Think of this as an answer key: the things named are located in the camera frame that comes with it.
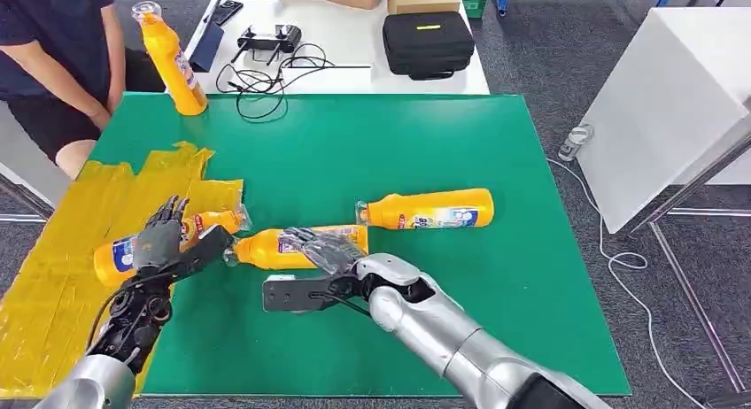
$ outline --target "black shorts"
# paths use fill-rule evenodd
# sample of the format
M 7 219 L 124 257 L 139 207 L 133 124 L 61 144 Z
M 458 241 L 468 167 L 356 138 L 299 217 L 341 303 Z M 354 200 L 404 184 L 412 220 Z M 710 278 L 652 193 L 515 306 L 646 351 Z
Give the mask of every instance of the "black shorts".
M 125 88 L 136 92 L 164 91 L 164 82 L 144 52 L 125 49 Z M 107 95 L 92 96 L 106 105 Z M 8 108 L 53 163 L 58 152 L 69 143 L 99 139 L 99 127 L 86 114 L 54 96 L 9 98 Z

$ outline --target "gray carpet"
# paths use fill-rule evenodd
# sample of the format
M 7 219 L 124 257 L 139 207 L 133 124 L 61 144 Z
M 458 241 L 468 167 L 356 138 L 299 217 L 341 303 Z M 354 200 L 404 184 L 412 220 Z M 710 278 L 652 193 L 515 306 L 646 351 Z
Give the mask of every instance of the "gray carpet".
M 143 47 L 129 7 L 140 0 L 119 0 L 128 46 Z M 201 20 L 208 0 L 155 0 L 185 44 Z M 540 141 L 554 154 L 607 79 L 624 48 L 656 0 L 511 0 L 508 15 L 495 16 L 489 0 L 482 20 L 474 21 L 480 58 L 493 93 L 526 98 Z M 673 0 L 681 5 L 687 0 Z M 632 397 L 609 398 L 615 408 L 685 408 L 690 402 L 662 376 L 646 332 L 646 315 L 610 276 L 598 251 L 597 215 L 576 181 L 553 167 L 582 256 L 590 271 L 613 339 L 633 388 Z M 704 189 L 695 205 L 746 207 L 748 187 Z M 0 209 L 4 199 L 0 196 Z M 751 250 L 749 220 L 670 218 L 662 222 L 686 274 L 715 322 L 727 351 L 746 382 L 751 382 L 751 333 L 748 308 L 751 276 L 745 265 Z M 39 229 L 0 226 L 0 287 L 9 283 Z M 623 281 L 654 313 L 654 336 L 662 359 L 676 380 L 696 397 L 731 390 L 698 321 L 674 280 L 667 260 L 648 230 L 636 238 L 608 239 L 607 251 L 640 251 L 650 261 L 643 272 L 618 271 Z M 572 327 L 576 317 L 572 316 Z M 14 407 L 26 407 L 17 403 Z M 211 399 L 143 398 L 135 407 L 467 407 L 459 399 L 294 399 L 226 397 Z

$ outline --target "bottle label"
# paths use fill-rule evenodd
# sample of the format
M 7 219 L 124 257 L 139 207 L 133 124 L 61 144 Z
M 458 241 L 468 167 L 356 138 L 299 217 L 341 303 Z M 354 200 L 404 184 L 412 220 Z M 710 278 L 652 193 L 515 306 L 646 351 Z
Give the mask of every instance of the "bottle label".
M 118 272 L 127 272 L 133 268 L 133 249 L 136 236 L 129 236 L 112 244 L 112 262 Z
M 177 50 L 177 55 L 174 56 L 174 62 L 180 69 L 180 73 L 185 77 L 185 81 L 188 83 L 188 87 L 193 89 L 196 87 L 196 75 L 193 73 L 193 69 L 190 68 L 190 63 L 185 55 L 182 54 L 182 50 Z
M 201 220 L 201 216 L 193 216 L 193 224 L 183 220 L 182 227 L 180 229 L 180 246 L 182 247 L 193 239 L 194 236 L 199 236 L 204 232 L 204 221 Z
M 347 235 L 354 243 L 357 243 L 357 233 L 358 229 L 354 227 L 343 227 L 343 228 L 313 228 L 313 230 L 319 231 L 319 232 L 328 232 L 330 234 L 336 234 L 336 235 Z M 278 242 L 278 248 L 280 254 L 290 254 L 293 252 L 300 252 L 298 251 L 291 243 L 291 236 L 284 234 L 283 232 L 279 234 L 279 242 Z
M 399 216 L 399 228 L 471 228 L 477 223 L 477 209 L 471 207 L 438 208 L 431 214 L 417 214 L 409 222 Z

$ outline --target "black cable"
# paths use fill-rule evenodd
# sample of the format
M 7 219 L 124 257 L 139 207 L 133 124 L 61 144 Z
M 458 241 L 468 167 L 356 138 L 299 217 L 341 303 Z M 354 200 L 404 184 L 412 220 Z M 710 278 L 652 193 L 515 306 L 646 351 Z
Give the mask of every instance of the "black cable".
M 305 48 L 306 46 L 314 47 L 321 51 L 321 57 L 313 57 L 313 56 L 299 56 L 298 53 L 302 48 Z M 305 60 L 309 62 L 313 67 L 311 71 L 308 71 L 306 73 L 302 73 L 301 75 L 295 77 L 294 80 L 283 82 L 282 77 L 282 69 L 286 67 L 295 67 L 294 63 L 295 61 L 301 61 Z M 314 43 L 303 43 L 299 45 L 288 58 L 283 59 L 279 66 L 276 69 L 276 74 L 272 77 L 269 73 L 258 71 L 258 70 L 252 70 L 252 69 L 245 69 L 245 70 L 238 70 L 233 65 L 232 62 L 226 64 L 224 67 L 221 68 L 219 71 L 219 74 L 216 76 L 215 85 L 216 89 L 220 93 L 225 94 L 237 94 L 235 98 L 235 109 L 237 110 L 237 115 L 239 115 L 243 120 L 250 121 L 250 122 L 257 122 L 258 120 L 266 119 L 268 116 L 274 114 L 279 110 L 279 107 L 284 103 L 284 109 L 283 112 L 277 116 L 274 119 L 266 120 L 263 122 L 269 122 L 278 120 L 284 115 L 287 114 L 287 111 L 289 110 L 289 105 L 286 99 L 286 92 L 285 90 L 295 81 L 301 79 L 302 77 L 305 77 L 308 74 L 315 73 L 317 71 L 320 71 L 324 68 L 328 67 L 336 67 L 333 62 L 326 59 L 326 51 L 323 50 L 323 48 L 317 44 Z M 238 84 L 236 82 L 233 82 L 231 80 L 227 80 L 227 85 L 230 86 L 232 89 L 226 89 L 222 88 L 220 86 L 220 77 L 225 73 L 227 69 L 232 70 L 232 73 L 234 73 L 235 78 L 242 83 Z M 244 96 L 249 95 L 255 95 L 253 99 L 248 100 L 247 97 L 244 98 Z M 246 102 L 256 103 L 262 99 L 265 99 L 267 96 L 276 96 L 279 95 L 278 100 L 276 101 L 276 104 L 268 111 L 263 112 L 259 115 L 249 115 L 245 112 L 243 112 L 242 108 L 240 107 L 241 100 L 245 100 Z
M 330 300 L 336 300 L 337 302 L 346 305 L 347 307 L 353 309 L 355 312 L 370 317 L 370 313 L 363 309 L 362 307 L 356 305 L 355 303 L 351 301 L 347 301 L 335 294 L 331 294 L 330 292 L 317 292 L 313 291 L 308 294 L 310 298 L 323 298 L 323 299 L 330 299 Z
M 146 308 L 148 307 L 149 302 L 143 304 L 143 307 L 141 307 L 141 312 L 138 313 L 138 318 L 141 318 L 144 313 L 146 313 Z M 125 345 L 125 342 L 128 341 L 128 338 L 133 333 L 133 329 L 135 329 L 135 325 L 138 325 L 138 320 L 136 318 L 136 321 L 130 324 L 130 328 L 128 328 L 128 332 L 125 333 L 125 335 L 122 336 L 120 339 L 120 346 L 118 346 L 117 350 L 112 351 L 112 354 L 117 354 L 122 350 L 122 347 Z
M 111 301 L 113 301 L 117 296 L 119 296 L 122 292 L 136 288 L 139 285 L 143 285 L 146 282 L 155 281 L 157 279 L 167 278 L 168 276 L 172 276 L 172 272 L 164 272 L 163 274 L 155 274 L 151 277 L 142 279 L 141 281 L 136 281 L 130 283 L 127 287 L 123 287 L 118 289 L 117 291 L 113 292 L 103 303 L 102 306 L 99 307 L 99 311 L 97 312 L 97 316 L 94 318 L 94 324 L 91 325 L 91 330 L 89 331 L 89 338 L 86 340 L 86 351 L 89 350 L 89 347 L 91 347 L 91 341 L 94 339 L 94 334 L 97 332 L 97 326 L 99 325 L 99 320 L 102 319 L 102 315 L 105 313 L 105 309 L 107 308 L 107 305 L 110 304 Z

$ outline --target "yellow tape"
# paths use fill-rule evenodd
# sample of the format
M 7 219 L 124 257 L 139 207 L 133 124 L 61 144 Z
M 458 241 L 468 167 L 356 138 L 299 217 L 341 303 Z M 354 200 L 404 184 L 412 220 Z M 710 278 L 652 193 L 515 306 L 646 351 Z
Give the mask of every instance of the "yellow tape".
M 0 397 L 42 397 L 82 356 L 91 321 L 114 291 L 97 279 L 95 248 L 137 233 L 170 195 L 189 196 L 191 212 L 237 207 L 242 181 L 202 181 L 213 153 L 176 146 L 153 151 L 137 176 L 127 164 L 90 161 L 70 186 L 0 302 Z

